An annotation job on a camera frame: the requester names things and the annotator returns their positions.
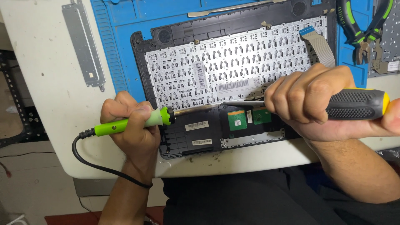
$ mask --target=yellow and black screwdriver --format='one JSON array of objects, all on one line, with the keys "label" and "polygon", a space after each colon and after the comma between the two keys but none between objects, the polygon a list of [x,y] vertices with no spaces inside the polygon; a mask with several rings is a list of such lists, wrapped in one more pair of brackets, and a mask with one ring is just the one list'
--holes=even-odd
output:
[{"label": "yellow and black screwdriver", "polygon": [[[384,91],[345,88],[330,98],[326,112],[332,120],[374,120],[385,114],[389,103],[389,96]],[[223,104],[264,106],[264,101],[228,101]]]}]

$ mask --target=forearm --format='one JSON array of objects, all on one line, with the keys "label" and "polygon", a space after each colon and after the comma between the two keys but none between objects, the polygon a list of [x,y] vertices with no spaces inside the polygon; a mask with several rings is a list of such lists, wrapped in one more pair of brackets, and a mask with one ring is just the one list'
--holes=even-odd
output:
[{"label": "forearm", "polygon": [[[152,172],[145,172],[150,175],[138,172],[129,162],[125,163],[122,172],[146,184],[151,183],[153,175]],[[148,194],[149,189],[119,177],[104,206],[99,225],[143,225]]]},{"label": "forearm", "polygon": [[361,141],[306,142],[318,155],[325,173],[355,200],[385,203],[400,198],[400,177]]}]

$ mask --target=pliers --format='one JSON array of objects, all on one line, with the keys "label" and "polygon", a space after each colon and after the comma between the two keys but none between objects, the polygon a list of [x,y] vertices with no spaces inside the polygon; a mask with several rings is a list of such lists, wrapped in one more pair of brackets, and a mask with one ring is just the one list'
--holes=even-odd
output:
[{"label": "pliers", "polygon": [[360,65],[368,63],[370,58],[370,43],[382,35],[379,29],[388,17],[392,9],[393,0],[379,0],[376,13],[365,32],[360,30],[351,10],[351,0],[338,0],[336,8],[339,23],[342,25],[345,35],[348,38],[346,43],[351,43],[356,48],[356,63]]}]

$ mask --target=white table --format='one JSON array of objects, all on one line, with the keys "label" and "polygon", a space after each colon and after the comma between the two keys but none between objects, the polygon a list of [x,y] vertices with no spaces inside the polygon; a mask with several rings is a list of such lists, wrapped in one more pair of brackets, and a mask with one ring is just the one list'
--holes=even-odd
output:
[{"label": "white table", "polygon": [[[104,100],[116,94],[89,0],[83,3],[106,76],[106,91],[84,84],[61,12],[61,5],[69,3],[70,0],[2,0],[0,10],[30,94],[64,170],[82,179],[114,178],[112,174],[81,164],[71,151],[73,139],[99,123]],[[392,98],[400,97],[398,84],[397,75],[368,80],[368,88],[385,90]],[[400,137],[362,141],[374,150],[400,146]],[[120,169],[124,162],[124,154],[108,136],[79,141],[77,147],[94,164]],[[317,160],[302,139],[295,139],[173,160],[159,156],[156,177],[242,173]]]}]

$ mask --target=blue silicone mat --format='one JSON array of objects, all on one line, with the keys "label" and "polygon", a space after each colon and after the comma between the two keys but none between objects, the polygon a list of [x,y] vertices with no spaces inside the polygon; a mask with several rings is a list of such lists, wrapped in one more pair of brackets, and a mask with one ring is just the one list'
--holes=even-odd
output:
[{"label": "blue silicone mat", "polygon": [[[145,40],[151,39],[151,28],[195,19],[188,18],[188,12],[249,2],[254,0],[91,0],[115,91],[126,90],[137,101],[146,100],[130,44],[133,32],[142,31]],[[372,5],[373,0],[352,0],[353,14],[361,29],[366,29],[372,19]],[[343,29],[339,25],[337,29],[338,65],[350,66],[357,87],[365,88],[368,65],[354,65],[354,47],[345,44]]]}]

